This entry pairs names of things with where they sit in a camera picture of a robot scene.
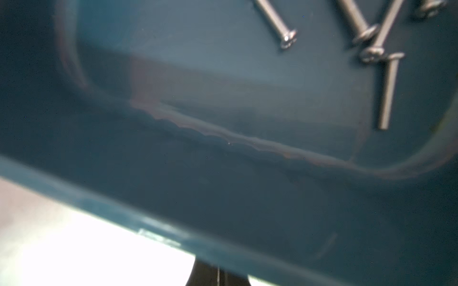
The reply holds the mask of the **teal plastic storage tray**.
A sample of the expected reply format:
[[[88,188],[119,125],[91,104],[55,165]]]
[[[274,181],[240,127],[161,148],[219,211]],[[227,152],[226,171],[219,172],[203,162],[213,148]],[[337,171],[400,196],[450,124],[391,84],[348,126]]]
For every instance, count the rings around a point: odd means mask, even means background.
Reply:
[[[458,283],[458,4],[364,64],[336,1],[2,1],[1,175],[284,286]]]

